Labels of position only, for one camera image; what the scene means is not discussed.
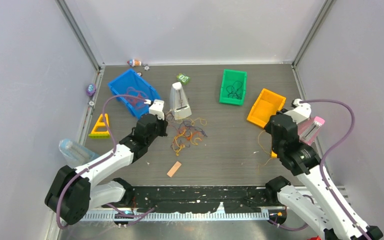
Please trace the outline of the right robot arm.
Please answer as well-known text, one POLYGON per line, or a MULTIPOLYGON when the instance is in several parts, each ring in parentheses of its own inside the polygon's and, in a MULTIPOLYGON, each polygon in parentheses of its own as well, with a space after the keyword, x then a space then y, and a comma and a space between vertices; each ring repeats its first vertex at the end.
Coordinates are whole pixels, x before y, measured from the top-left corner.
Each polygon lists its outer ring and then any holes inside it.
POLYGON ((366 223, 349 205, 328 176, 317 152, 299 139, 298 126, 287 114, 269 118, 265 131, 271 135, 272 150, 311 193, 313 204, 283 176, 265 184, 265 198, 294 211, 322 240, 380 240, 378 226, 366 223))

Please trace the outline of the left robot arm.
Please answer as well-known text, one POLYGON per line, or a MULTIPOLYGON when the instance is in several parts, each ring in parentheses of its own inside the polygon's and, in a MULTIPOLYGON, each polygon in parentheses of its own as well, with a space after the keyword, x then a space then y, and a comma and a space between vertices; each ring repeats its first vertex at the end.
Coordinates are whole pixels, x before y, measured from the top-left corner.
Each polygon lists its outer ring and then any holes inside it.
POLYGON ((133 202, 133 187, 122 178, 101 182, 117 170, 129 166, 148 152, 158 137, 167 136, 168 122, 154 114, 144 114, 129 135, 115 148, 84 165, 61 167, 44 199, 44 204, 68 225, 79 222, 90 210, 118 203, 128 207, 133 202))

